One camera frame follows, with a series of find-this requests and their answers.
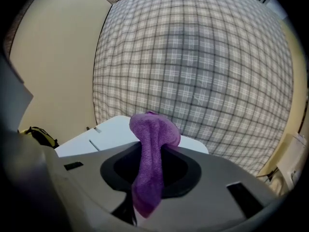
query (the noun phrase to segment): checkered fabric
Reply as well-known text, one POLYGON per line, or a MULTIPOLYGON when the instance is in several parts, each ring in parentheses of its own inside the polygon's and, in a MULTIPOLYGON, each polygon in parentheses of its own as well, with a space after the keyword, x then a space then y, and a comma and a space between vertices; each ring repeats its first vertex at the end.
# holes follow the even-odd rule
POLYGON ((102 29, 93 91, 98 123, 151 110, 257 174, 289 116, 291 54, 256 0, 121 0, 102 29))

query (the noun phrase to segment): purple towel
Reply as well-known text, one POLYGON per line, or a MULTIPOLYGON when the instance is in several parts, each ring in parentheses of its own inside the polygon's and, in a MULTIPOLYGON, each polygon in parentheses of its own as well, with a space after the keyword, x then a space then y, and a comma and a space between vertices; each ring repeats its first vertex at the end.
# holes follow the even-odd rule
POLYGON ((133 115, 130 129, 141 142, 139 174, 132 184, 133 205, 147 218, 160 203, 164 188, 161 146, 177 146, 180 133, 171 121, 153 112, 133 115))

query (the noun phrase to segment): gray plastic surface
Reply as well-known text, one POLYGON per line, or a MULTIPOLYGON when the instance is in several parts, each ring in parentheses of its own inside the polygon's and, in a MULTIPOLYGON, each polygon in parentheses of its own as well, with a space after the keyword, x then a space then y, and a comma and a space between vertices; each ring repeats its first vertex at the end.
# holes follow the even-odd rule
POLYGON ((181 198, 162 200, 141 227, 158 231, 192 231, 201 228, 226 229, 246 220, 227 185, 241 182, 263 205, 275 194, 260 180, 231 161, 178 147, 180 153, 196 160, 202 177, 194 189, 181 198))
POLYGON ((112 212, 125 200, 126 194, 115 191, 106 184, 100 174, 100 167, 106 159, 126 150, 134 144, 130 143, 89 154, 63 157, 60 158, 60 161, 63 165, 80 161, 83 166, 69 170, 68 173, 94 202, 104 207, 107 211, 112 212))
MULTIPOLYGON (((109 212, 125 199, 125 193, 111 189, 100 175, 104 160, 134 143, 85 155, 61 158, 63 164, 80 161, 82 167, 69 173, 91 200, 109 212)), ((220 157, 176 147, 175 150, 196 160, 202 168, 199 183, 181 198, 164 199, 140 226, 156 231, 186 231, 208 228, 226 229, 246 220, 227 185, 241 182, 257 200, 267 206, 274 193, 260 180, 239 166, 220 157)))

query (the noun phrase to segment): black opening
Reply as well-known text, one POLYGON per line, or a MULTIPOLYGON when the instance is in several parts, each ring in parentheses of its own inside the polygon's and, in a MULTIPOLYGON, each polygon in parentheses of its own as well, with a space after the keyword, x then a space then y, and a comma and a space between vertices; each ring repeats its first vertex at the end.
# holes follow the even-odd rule
MULTIPOLYGON (((114 190, 129 193, 139 173, 140 158, 141 144, 137 143, 105 160, 101 165, 101 176, 114 190)), ((199 182, 202 171, 195 160, 166 145, 161 148, 161 159, 164 181, 163 199, 181 197, 199 182)))
POLYGON ((235 183, 227 186, 236 203, 246 216, 250 218, 263 209, 260 202, 249 192, 242 183, 235 183))
MULTIPOLYGON (((141 147, 129 152, 121 157, 114 164, 115 172, 125 181, 133 184, 136 176, 139 173, 141 158, 141 147)), ((187 171, 188 165, 179 157, 169 153, 166 150, 161 150, 162 171, 164 186, 177 182, 183 178, 187 171)))

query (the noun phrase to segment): beige wall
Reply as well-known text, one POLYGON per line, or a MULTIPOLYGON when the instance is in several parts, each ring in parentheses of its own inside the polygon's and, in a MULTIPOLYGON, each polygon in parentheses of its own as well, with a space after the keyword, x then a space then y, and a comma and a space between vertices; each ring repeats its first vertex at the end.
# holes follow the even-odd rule
POLYGON ((93 66, 106 0, 35 0, 17 30, 10 59, 33 94, 21 121, 59 143, 96 125, 93 66))
MULTIPOLYGON (((269 161, 265 164, 264 168, 260 171, 259 175, 267 174, 276 167, 276 164, 280 160, 281 156, 284 154, 286 146, 289 144, 292 135, 299 130, 306 105, 307 74, 305 58, 301 51, 299 42, 292 33, 292 31, 283 21, 281 21, 281 25, 292 55, 294 76, 292 106, 288 122, 286 124, 282 138, 278 144, 278 147, 274 151, 269 161)), ((301 131, 301 135, 304 135, 306 139, 309 140, 308 113, 302 128, 303 129, 301 131)))

